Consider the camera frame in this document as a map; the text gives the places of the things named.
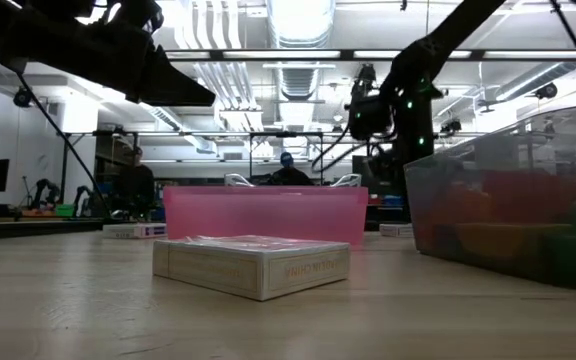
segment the pink plastic bin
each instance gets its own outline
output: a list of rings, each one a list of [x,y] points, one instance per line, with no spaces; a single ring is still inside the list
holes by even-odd
[[[367,188],[199,187],[164,189],[170,239],[261,235],[359,244]]]

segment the cardboard box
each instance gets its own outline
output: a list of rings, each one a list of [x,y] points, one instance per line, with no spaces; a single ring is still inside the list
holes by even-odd
[[[153,273],[255,300],[348,278],[347,243],[260,236],[158,240]]]
[[[137,223],[104,225],[103,236],[109,239],[152,239],[168,236],[166,224]]]
[[[415,237],[411,224],[379,224],[379,232],[381,236],[388,237]]]

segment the desk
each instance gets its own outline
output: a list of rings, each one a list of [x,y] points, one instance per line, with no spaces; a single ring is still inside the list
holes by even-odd
[[[576,291],[367,235],[349,281],[259,303],[151,275],[152,242],[0,240],[0,359],[576,359]]]

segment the white box on table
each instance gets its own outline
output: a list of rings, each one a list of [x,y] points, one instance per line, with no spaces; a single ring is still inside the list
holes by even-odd
[[[157,240],[154,275],[255,300],[344,280],[347,243],[260,236]]]
[[[381,236],[414,237],[412,224],[379,224]]]
[[[103,236],[109,239],[152,239],[168,235],[166,224],[135,223],[104,225]]]

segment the ceiling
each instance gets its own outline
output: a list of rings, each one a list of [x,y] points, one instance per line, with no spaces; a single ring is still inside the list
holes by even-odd
[[[338,0],[334,13],[332,33],[329,47],[336,49],[403,49],[415,39],[432,31],[460,3],[459,0],[409,0],[408,9],[400,11],[400,1],[368,1],[368,0]],[[167,50],[179,49],[175,41],[175,26],[181,19],[170,16],[171,6],[176,0],[159,1],[165,11],[166,24],[154,36],[156,43]],[[576,32],[576,8],[563,1],[566,16]],[[264,1],[240,0],[239,5],[239,36],[242,46],[257,49],[269,47],[268,19],[265,16]],[[208,16],[208,33],[212,31],[212,19]],[[508,0],[506,4],[486,21],[461,46],[463,49],[574,49],[572,42],[566,36],[555,14],[550,12],[548,0]],[[258,104],[263,110],[262,122],[269,127],[280,122],[277,109],[277,84],[274,71],[264,69],[262,62],[246,64],[248,77],[253,87]],[[311,100],[317,100],[314,105],[312,121],[316,124],[332,126],[335,115],[345,116],[343,104],[350,99],[350,86],[361,64],[358,62],[329,62],[333,69],[321,70],[318,90]],[[449,62],[435,80],[440,89],[449,90],[449,95],[433,103],[435,115],[442,112],[450,104],[459,100],[469,90],[485,87],[502,86],[525,72],[538,66],[538,62]],[[192,63],[176,62],[174,66],[185,74],[197,78]],[[389,71],[390,62],[375,62],[377,80],[383,79]],[[6,70],[0,67],[0,73]],[[63,75],[75,79],[83,86],[92,86],[89,82],[62,73],[48,66],[32,63],[26,71],[27,75]],[[147,129],[153,123],[153,118],[136,104],[128,103],[117,96],[105,96],[99,88],[91,92],[102,98],[105,111],[115,114],[115,119],[124,122],[126,127],[135,126]],[[210,130],[213,126],[214,110],[202,108],[172,109],[181,119],[192,122],[190,127]],[[189,115],[205,115],[206,119],[190,117]],[[466,113],[460,115],[464,122],[472,117]],[[437,118],[439,123],[446,120]]]

